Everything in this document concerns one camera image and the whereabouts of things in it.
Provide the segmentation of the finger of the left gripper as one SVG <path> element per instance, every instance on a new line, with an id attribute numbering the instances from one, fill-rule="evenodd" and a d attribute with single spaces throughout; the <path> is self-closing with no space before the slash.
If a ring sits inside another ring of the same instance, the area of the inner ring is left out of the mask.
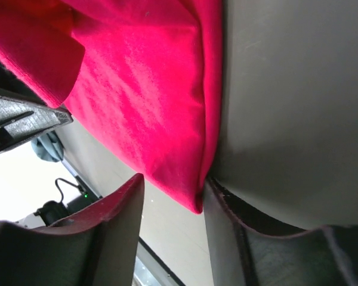
<path id="1" fill-rule="evenodd" d="M 0 88 L 0 154 L 72 122 L 63 108 Z"/>

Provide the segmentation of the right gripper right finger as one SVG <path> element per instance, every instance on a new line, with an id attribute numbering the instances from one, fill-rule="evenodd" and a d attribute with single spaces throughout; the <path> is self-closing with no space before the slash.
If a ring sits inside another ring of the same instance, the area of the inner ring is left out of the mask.
<path id="1" fill-rule="evenodd" d="M 215 285 L 358 285 L 358 226 L 303 230 L 211 178 L 203 211 Z"/>

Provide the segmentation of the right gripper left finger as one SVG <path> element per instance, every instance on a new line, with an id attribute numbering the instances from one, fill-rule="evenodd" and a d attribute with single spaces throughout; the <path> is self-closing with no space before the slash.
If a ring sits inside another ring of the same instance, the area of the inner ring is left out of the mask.
<path id="1" fill-rule="evenodd" d="M 0 285 L 131 285 L 144 178 L 50 226 L 0 221 Z"/>

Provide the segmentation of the magenta t shirt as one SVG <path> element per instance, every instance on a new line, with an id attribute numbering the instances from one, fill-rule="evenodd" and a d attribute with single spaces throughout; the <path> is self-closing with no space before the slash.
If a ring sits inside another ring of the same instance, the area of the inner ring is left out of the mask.
<path id="1" fill-rule="evenodd" d="M 217 147 L 221 1 L 0 1 L 0 62 L 193 213 Z"/>

